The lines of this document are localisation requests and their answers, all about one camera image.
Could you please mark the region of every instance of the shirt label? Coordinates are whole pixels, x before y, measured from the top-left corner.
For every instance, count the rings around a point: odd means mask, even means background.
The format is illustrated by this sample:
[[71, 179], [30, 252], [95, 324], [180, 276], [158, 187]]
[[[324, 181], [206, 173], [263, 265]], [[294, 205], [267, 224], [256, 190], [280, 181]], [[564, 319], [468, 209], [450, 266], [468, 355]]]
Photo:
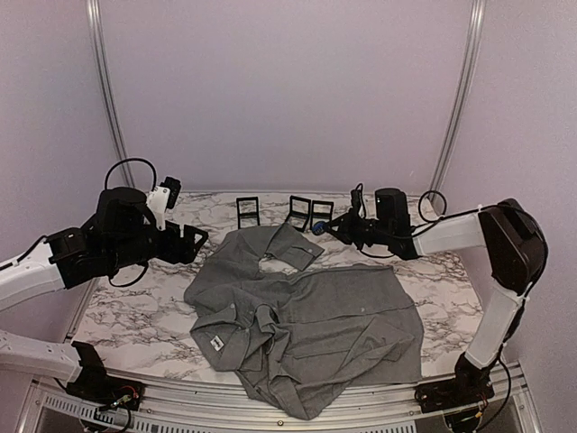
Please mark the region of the shirt label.
[[220, 339], [219, 336], [215, 336], [212, 340], [210, 340], [210, 344], [213, 345], [213, 348], [216, 352], [220, 351], [224, 347], [223, 340]]

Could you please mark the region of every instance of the metal frame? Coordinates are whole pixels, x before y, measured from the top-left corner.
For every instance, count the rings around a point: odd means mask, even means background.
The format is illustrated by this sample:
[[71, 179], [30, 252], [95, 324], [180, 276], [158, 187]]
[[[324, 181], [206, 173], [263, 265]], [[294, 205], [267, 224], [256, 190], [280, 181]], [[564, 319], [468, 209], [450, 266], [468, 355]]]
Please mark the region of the metal frame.
[[76, 334], [76, 332], [78, 331], [78, 327], [80, 326], [80, 321], [84, 317], [84, 313], [86, 312], [86, 310], [88, 308], [88, 304], [90, 303], [90, 300], [92, 299], [92, 295], [94, 294], [94, 292], [98, 288], [98, 283], [100, 281], [101, 281], [100, 278], [94, 278], [93, 280], [91, 280], [88, 283], [86, 289], [84, 290], [84, 294], [82, 295], [82, 297], [78, 301], [78, 304], [76, 306], [76, 312], [74, 313], [74, 317], [72, 318], [72, 320], [70, 320], [69, 328], [68, 328], [68, 331], [66, 333], [66, 337], [64, 338], [63, 343], [68, 343], [68, 342], [72, 341], [72, 339], [74, 338], [74, 335]]
[[[457, 87], [457, 94], [455, 96], [453, 112], [447, 126], [447, 131], [444, 136], [443, 147], [441, 154], [436, 164], [435, 174], [431, 180], [429, 189], [439, 190], [443, 185], [444, 177], [449, 168], [449, 161], [454, 151], [454, 146], [459, 132], [459, 124], [463, 115], [463, 108], [471, 90], [471, 83], [477, 58], [479, 56], [479, 46], [481, 43], [481, 31], [483, 26], [483, 18], [485, 16], [486, 0], [473, 0], [471, 10], [471, 20], [469, 21], [469, 32], [467, 34], [467, 44], [465, 45], [465, 54], [463, 58], [463, 67], [461, 69], [461, 77]], [[431, 200], [435, 206], [436, 196]]]
[[[123, 133], [120, 129], [120, 123], [118, 122], [118, 114], [116, 112], [112, 84], [110, 82], [110, 72], [108, 71], [108, 65], [106, 63], [105, 38], [102, 31], [102, 21], [100, 20], [99, 0], [87, 0], [87, 14], [92, 35], [92, 48], [94, 49], [96, 68], [98, 69], [98, 76], [100, 78], [100, 87], [104, 98], [106, 117], [108, 118], [108, 126], [110, 127], [110, 132], [112, 134], [116, 158], [118, 161], [121, 161], [128, 158], [128, 152], [126, 151]], [[134, 176], [130, 166], [128, 164], [123, 164], [121, 170], [124, 183], [127, 186], [134, 188]]]
[[[535, 407], [528, 393], [523, 372], [518, 363], [511, 364], [509, 369], [512, 376], [511, 395], [522, 431], [540, 433]], [[127, 375], [122, 372], [111, 373], [117, 376]], [[138, 374], [130, 376], [133, 379], [138, 376], [137, 378], [146, 384], [141, 408], [133, 414], [134, 428], [131, 428], [131, 431], [138, 432], [151, 431], [152, 425], [157, 425], [156, 429], [159, 432], [162, 426], [165, 426], [163, 431], [170, 431], [166, 430], [166, 427], [174, 427], [174, 431], [181, 428], [186, 432], [184, 427], [206, 433], [232, 433], [239, 430], [386, 432], [387, 428], [391, 427], [399, 427], [398, 431], [402, 431], [401, 426], [411, 425], [417, 419], [438, 417], [443, 414], [442, 412], [422, 414], [414, 400], [414, 386], [410, 384], [349, 388], [326, 408], [320, 417], [304, 421], [290, 418], [281, 410], [265, 403], [249, 400], [240, 385], [187, 382]], [[449, 377], [447, 374], [427, 380]], [[497, 407], [507, 393], [507, 376], [501, 367], [496, 367], [491, 374], [491, 380], [497, 394], [491, 401]], [[95, 406], [94, 403], [65, 394], [50, 379], [40, 379], [32, 383], [17, 431], [33, 433], [44, 407], [68, 414], [74, 407], [84, 408], [85, 415], [88, 413], [90, 416], [90, 409]], [[112, 414], [110, 415], [108, 424], [114, 423], [116, 426], [124, 424], [123, 414], [120, 414], [118, 420], [114, 420]]]

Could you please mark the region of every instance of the gray shirt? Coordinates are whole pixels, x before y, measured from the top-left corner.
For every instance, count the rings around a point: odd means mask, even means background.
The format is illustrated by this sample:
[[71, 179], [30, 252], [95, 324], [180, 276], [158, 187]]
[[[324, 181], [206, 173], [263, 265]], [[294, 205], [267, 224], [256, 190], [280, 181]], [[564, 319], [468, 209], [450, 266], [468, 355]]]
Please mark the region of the gray shirt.
[[[391, 267], [302, 272], [324, 250], [292, 226], [229, 233], [187, 288], [191, 335], [248, 396], [312, 419], [348, 385], [416, 382], [423, 326]], [[267, 256], [301, 272], [260, 272]]]

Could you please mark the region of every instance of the black holder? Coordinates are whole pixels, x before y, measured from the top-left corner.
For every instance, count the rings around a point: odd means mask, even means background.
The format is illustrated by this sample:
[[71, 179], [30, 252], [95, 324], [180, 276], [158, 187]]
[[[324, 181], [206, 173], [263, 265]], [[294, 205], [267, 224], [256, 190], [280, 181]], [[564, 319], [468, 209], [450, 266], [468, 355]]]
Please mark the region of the black holder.
[[[302, 203], [307, 203], [307, 212], [301, 212], [299, 210], [295, 210], [295, 201], [300, 201]], [[290, 207], [288, 209], [288, 215], [285, 219], [285, 223], [287, 223], [291, 218], [303, 220], [304, 223], [302, 226], [294, 226], [299, 232], [304, 232], [307, 230], [308, 219], [310, 218], [311, 213], [311, 200], [309, 198], [302, 198], [297, 196], [290, 196]]]
[[[316, 212], [315, 206], [329, 206], [331, 210], [328, 212]], [[325, 223], [328, 223], [333, 219], [333, 209], [334, 209], [334, 202], [333, 201], [323, 201], [323, 200], [313, 200], [313, 205], [311, 207], [310, 212], [310, 229], [313, 230], [313, 226], [317, 220], [321, 220]]]
[[165, 224], [165, 230], [160, 232], [158, 242], [158, 258], [166, 263], [192, 263], [200, 248], [208, 240], [208, 232], [194, 226], [180, 226], [171, 221]]
[[456, 379], [421, 383], [416, 387], [415, 400], [423, 413], [459, 408], [495, 397], [495, 390], [489, 376], [482, 378], [474, 386], [460, 386]]
[[[241, 212], [241, 203], [254, 202], [256, 206], [255, 211]], [[241, 229], [241, 221], [243, 219], [256, 219], [256, 225], [261, 225], [261, 217], [259, 216], [259, 198], [258, 197], [239, 197], [236, 199], [236, 218], [238, 220], [238, 229]]]
[[127, 401], [124, 407], [128, 410], [138, 410], [144, 392], [142, 382], [109, 376], [92, 345], [74, 341], [72, 346], [78, 351], [82, 370], [75, 382], [67, 384], [67, 394], [108, 407], [111, 407], [123, 395], [131, 394], [133, 398]]

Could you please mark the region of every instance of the metal base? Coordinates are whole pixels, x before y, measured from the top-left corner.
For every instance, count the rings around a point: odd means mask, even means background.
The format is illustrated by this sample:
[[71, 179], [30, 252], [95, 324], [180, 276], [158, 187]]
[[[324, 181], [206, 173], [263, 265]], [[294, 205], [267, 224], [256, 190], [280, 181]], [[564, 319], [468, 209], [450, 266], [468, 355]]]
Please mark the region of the metal base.
[[95, 401], [99, 407], [113, 409], [124, 395], [130, 400], [123, 403], [129, 410], [138, 410], [141, 405], [144, 385], [131, 379], [109, 376], [100, 357], [92, 345], [75, 341], [72, 344], [80, 355], [82, 372], [75, 382], [69, 382], [66, 392], [82, 400]]
[[[536, 413], [528, 394], [527, 383], [518, 364], [510, 364], [512, 376], [511, 404], [517, 408], [517, 420], [522, 429], [509, 429], [523, 433], [538, 433]], [[249, 400], [243, 387], [224, 383], [189, 382], [177, 379], [152, 377], [134, 373], [109, 371], [118, 378], [136, 380], [145, 383], [146, 394], [141, 407], [133, 411], [133, 427], [130, 431], [151, 433], [158, 429], [174, 428], [175, 433], [237, 433], [239, 431], [257, 432], [296, 432], [316, 431], [324, 433], [365, 433], [389, 431], [400, 433], [411, 432], [409, 425], [417, 425], [419, 433], [437, 431], [426, 426], [439, 426], [442, 431], [444, 416], [442, 412], [423, 414], [414, 400], [415, 386], [379, 385], [367, 387], [352, 387], [343, 392], [323, 413], [310, 421], [293, 419], [286, 413], [259, 401]], [[434, 379], [450, 379], [444, 375]], [[497, 399], [503, 399], [507, 393], [508, 380], [500, 367], [491, 372], [491, 379]], [[490, 407], [496, 408], [498, 401], [490, 401]], [[22, 433], [40, 433], [37, 430], [39, 418], [44, 409], [66, 411], [70, 416], [76, 416], [86, 421], [100, 424], [103, 427], [122, 428], [126, 423], [125, 411], [101, 412], [100, 415], [110, 417], [103, 422], [96, 419], [94, 410], [98, 403], [81, 401], [66, 395], [57, 387], [52, 379], [41, 379], [40, 383], [32, 385], [24, 403], [23, 412], [17, 431]]]

